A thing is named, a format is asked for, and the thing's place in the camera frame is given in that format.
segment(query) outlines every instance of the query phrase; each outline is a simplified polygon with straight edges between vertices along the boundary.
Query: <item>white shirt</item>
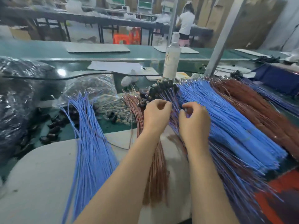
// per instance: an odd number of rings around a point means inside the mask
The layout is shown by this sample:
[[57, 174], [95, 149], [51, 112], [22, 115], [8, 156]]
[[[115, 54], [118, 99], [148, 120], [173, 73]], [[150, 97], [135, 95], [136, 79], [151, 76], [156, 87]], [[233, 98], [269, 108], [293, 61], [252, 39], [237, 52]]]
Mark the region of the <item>white shirt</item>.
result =
[[191, 12], [184, 12], [180, 15], [180, 20], [181, 20], [181, 29], [179, 32], [181, 34], [189, 35], [191, 26], [194, 22], [195, 15]]

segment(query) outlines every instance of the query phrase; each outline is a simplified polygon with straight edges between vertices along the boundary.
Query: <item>pink pants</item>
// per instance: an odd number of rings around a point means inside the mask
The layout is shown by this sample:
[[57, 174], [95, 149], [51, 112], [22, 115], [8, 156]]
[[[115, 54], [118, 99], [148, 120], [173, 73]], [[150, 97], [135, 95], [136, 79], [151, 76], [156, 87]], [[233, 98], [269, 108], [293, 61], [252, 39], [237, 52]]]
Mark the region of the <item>pink pants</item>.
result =
[[184, 46], [189, 47], [189, 46], [190, 46], [189, 39], [188, 39], [188, 40], [182, 40], [182, 39], [180, 39], [180, 40], [178, 41], [178, 44], [180, 45], [180, 47], [184, 47]]

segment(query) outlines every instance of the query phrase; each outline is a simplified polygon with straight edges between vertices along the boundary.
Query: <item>metal pole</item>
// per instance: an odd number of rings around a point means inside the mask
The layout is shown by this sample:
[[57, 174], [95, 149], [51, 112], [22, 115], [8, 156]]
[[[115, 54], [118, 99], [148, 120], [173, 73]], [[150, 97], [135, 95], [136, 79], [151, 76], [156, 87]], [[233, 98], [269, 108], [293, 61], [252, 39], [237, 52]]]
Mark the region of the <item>metal pole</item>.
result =
[[166, 47], [168, 47], [170, 45], [172, 31], [173, 31], [174, 25], [176, 24], [176, 9], [177, 9], [177, 7], [178, 7], [178, 0], [174, 0], [172, 15], [171, 15], [171, 18], [170, 18], [169, 32], [168, 32], [168, 39], [167, 39], [167, 46]]
[[223, 29], [220, 33], [218, 41], [215, 45], [214, 51], [210, 58], [209, 64], [207, 65], [205, 76], [211, 77], [216, 70], [216, 67], [221, 59], [223, 50], [225, 47], [226, 40], [233, 30], [234, 24], [241, 13], [243, 5], [246, 3], [246, 0], [234, 0], [233, 5], [231, 6], [230, 12], [227, 16]]

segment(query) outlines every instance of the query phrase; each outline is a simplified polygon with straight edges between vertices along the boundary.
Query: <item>bundle of wires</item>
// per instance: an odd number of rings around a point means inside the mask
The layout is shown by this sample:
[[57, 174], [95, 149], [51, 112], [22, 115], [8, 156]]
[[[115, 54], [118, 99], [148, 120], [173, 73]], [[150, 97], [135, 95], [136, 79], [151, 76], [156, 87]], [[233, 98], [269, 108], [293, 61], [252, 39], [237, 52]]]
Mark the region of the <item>bundle of wires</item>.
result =
[[256, 85], [254, 82], [252, 82], [249, 79], [239, 78], [239, 81], [252, 88], [254, 91], [259, 93], [263, 98], [274, 103], [275, 105], [278, 105], [279, 107], [285, 109], [286, 111], [290, 112], [291, 114], [299, 118], [299, 106], [283, 100], [281, 97], [260, 87], [259, 85]]
[[[138, 107], [140, 98], [125, 94], [123, 99], [136, 117], [137, 137], [139, 137], [144, 127], [143, 111]], [[167, 202], [167, 191], [168, 172], [162, 144], [161, 141], [159, 141], [152, 159], [152, 165], [150, 167], [148, 181], [144, 191], [143, 204], [154, 206], [162, 200]]]
[[[180, 93], [176, 93], [173, 88], [167, 88], [156, 94], [157, 97], [172, 102], [173, 109], [169, 125], [180, 137], [178, 131]], [[255, 200], [255, 192], [266, 191], [273, 193], [263, 179], [264, 174], [237, 158], [230, 149], [216, 141], [212, 136], [209, 137], [209, 146], [214, 164], [229, 199], [240, 208], [244, 215], [248, 217], [250, 217], [249, 214], [259, 215], [258, 210], [260, 210], [260, 207]]]
[[[79, 113], [79, 129], [75, 127], [70, 118], [71, 105]], [[77, 139], [77, 161], [62, 219], [64, 224], [67, 221], [71, 204], [74, 204], [72, 218], [75, 220], [116, 169], [118, 161], [97, 121], [87, 93], [84, 95], [79, 93], [77, 97], [70, 99], [67, 110], [63, 108], [62, 110], [69, 118]]]
[[196, 101], [208, 110], [211, 116], [211, 138], [263, 173], [279, 168], [279, 162], [287, 156], [286, 151], [219, 96], [209, 81], [188, 80], [179, 88], [181, 104]]
[[299, 158], [299, 130], [249, 86], [235, 80], [211, 81], [215, 90], [258, 129], [295, 158]]

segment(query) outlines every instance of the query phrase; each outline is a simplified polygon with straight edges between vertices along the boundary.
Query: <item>brown wire bundle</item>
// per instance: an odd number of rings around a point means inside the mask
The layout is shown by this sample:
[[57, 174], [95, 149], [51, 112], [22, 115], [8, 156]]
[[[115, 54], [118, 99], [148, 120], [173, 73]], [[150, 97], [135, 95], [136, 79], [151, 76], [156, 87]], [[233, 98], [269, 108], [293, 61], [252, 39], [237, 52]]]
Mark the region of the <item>brown wire bundle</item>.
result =
[[249, 86], [235, 80], [211, 81], [214, 89], [265, 135], [299, 158], [299, 131]]
[[[136, 117], [137, 122], [137, 137], [142, 133], [144, 127], [143, 111], [138, 107], [139, 98], [129, 94], [125, 94], [123, 99], [126, 105]], [[168, 172], [166, 168], [166, 160], [162, 148], [161, 141], [157, 144], [155, 153], [152, 159], [152, 165], [148, 176], [147, 185], [144, 191], [143, 204], [155, 204], [163, 199], [167, 201], [168, 191]]]

